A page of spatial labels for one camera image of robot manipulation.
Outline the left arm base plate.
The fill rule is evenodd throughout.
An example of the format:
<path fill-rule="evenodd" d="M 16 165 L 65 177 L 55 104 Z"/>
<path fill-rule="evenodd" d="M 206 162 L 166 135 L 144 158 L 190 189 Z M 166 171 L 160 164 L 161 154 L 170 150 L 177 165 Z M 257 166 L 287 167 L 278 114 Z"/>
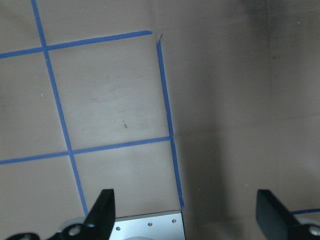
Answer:
<path fill-rule="evenodd" d="M 111 240 L 184 240 L 183 215 L 180 210 L 119 217 Z"/>

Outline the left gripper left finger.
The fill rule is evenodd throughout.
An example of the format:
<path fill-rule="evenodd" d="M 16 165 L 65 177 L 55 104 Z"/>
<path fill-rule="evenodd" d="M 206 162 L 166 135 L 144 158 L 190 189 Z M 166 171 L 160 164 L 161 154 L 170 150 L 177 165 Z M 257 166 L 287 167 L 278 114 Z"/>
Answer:
<path fill-rule="evenodd" d="M 50 240 L 108 240 L 116 221 L 115 193 L 103 189 L 82 223 L 73 223 L 56 232 Z"/>

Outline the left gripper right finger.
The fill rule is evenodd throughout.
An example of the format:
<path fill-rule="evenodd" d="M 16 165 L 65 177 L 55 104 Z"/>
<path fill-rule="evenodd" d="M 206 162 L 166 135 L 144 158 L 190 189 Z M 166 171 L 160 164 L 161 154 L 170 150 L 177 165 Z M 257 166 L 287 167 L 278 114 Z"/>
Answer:
<path fill-rule="evenodd" d="M 255 218 L 267 240 L 318 240 L 320 224 L 299 221 L 268 189 L 256 194 Z"/>

